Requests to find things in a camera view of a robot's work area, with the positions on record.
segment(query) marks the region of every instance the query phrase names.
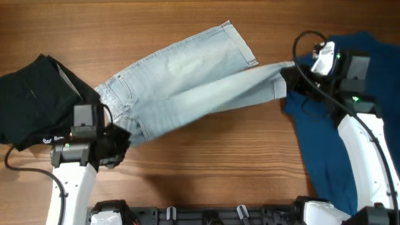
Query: jeans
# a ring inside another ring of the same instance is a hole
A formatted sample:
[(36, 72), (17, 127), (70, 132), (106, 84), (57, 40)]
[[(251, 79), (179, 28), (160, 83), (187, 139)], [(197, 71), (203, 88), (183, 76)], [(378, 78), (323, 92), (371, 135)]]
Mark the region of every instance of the jeans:
[(229, 22), (174, 43), (133, 63), (96, 91), (131, 145), (155, 139), (209, 113), (286, 96), (281, 68), (258, 65)]

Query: black garment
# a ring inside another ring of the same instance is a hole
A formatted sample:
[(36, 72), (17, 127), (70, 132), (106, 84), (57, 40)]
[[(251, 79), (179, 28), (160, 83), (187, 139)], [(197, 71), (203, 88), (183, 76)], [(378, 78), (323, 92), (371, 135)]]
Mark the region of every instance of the black garment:
[[(65, 73), (78, 93), (60, 75)], [(73, 106), (100, 103), (99, 94), (51, 56), (0, 77), (0, 143), (22, 151), (66, 137), (73, 125)]]

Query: black cable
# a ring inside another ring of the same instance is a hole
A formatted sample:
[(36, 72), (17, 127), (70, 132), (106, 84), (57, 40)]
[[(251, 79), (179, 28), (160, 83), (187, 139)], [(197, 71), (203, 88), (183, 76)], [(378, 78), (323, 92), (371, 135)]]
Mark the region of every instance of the black cable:
[(110, 108), (108, 108), (108, 106), (106, 104), (103, 104), (103, 103), (101, 103), (101, 106), (107, 109), (108, 114), (110, 115), (110, 123), (113, 124), (113, 122), (114, 122), (113, 121), (113, 115), (111, 114)]
[(6, 165), (6, 167), (10, 170), (13, 171), (28, 171), (28, 172), (37, 172), (37, 173), (42, 173), (46, 176), (49, 176), (54, 182), (56, 182), (59, 190), (60, 190), (60, 197), (61, 197), (61, 207), (60, 207), (60, 215), (58, 218), (58, 225), (62, 225), (63, 224), (63, 219), (64, 219), (64, 213), (65, 213), (65, 190), (63, 187), (63, 184), (61, 183), (61, 181), (51, 172), (42, 170), (42, 169), (36, 169), (36, 168), (17, 168), (17, 167), (13, 167), (10, 166), (8, 164), (8, 157), (11, 153), (11, 151), (14, 149), (14, 146), (10, 148), (10, 150), (7, 152), (6, 157), (4, 158), (4, 164)]
[(357, 116), (356, 113), (352, 112), (350, 109), (348, 109), (345, 105), (341, 104), (340, 102), (338, 102), (337, 100), (335, 100), (332, 96), (326, 94), (324, 91), (322, 91), (321, 89), (319, 89), (314, 82), (312, 82), (301, 70), (298, 59), (297, 59), (297, 54), (296, 54), (296, 49), (298, 46), (298, 42), (299, 40), (307, 35), (307, 34), (315, 34), (317, 36), (319, 36), (320, 38), (322, 38), (324, 40), (324, 46), (326, 45), (327, 39), (324, 35), (322, 35), (320, 32), (317, 31), (303, 31), (295, 40), (293, 43), (293, 48), (292, 48), (292, 55), (293, 55), (293, 61), (294, 61), (294, 65), (296, 66), (296, 68), (299, 70), (301, 76), (304, 78), (304, 80), (306, 80), (306, 82), (312, 87), (314, 88), (317, 92), (319, 92), (320, 94), (322, 94), (326, 99), (328, 99), (329, 101), (331, 101), (332, 103), (334, 103), (335, 105), (337, 105), (339, 108), (341, 108), (342, 110), (346, 111), (350, 116), (352, 116), (354, 119), (356, 119), (357, 122), (359, 122), (361, 124), (361, 126), (367, 131), (368, 135), (371, 137), (372, 141), (374, 142), (379, 154), (381, 155), (382, 158), (382, 163), (383, 166), (385, 168), (385, 172), (386, 172), (386, 176), (387, 176), (387, 181), (389, 183), (389, 189), (390, 189), (390, 193), (391, 193), (391, 197), (392, 197), (392, 201), (393, 201), (393, 208), (394, 208), (394, 220), (396, 222), (397, 225), (399, 225), (399, 206), (398, 206), (398, 202), (397, 202), (397, 192), (395, 191), (394, 188), (394, 183), (393, 183), (393, 179), (389, 170), (389, 164), (388, 161), (386, 160), (386, 157), (383, 153), (382, 147), (379, 144), (379, 140), (375, 137), (375, 135), (373, 134), (373, 132), (368, 128), (368, 126)]
[(308, 112), (304, 109), (304, 105), (306, 105), (306, 103), (308, 102), (308, 100), (309, 100), (309, 97), (307, 96), (307, 97), (305, 98), (305, 100), (304, 100), (304, 101), (302, 102), (302, 104), (301, 104), (301, 110), (302, 110), (306, 115), (308, 115), (308, 116), (312, 116), (312, 117), (314, 117), (314, 118), (319, 118), (319, 119), (321, 119), (321, 116), (308, 113)]

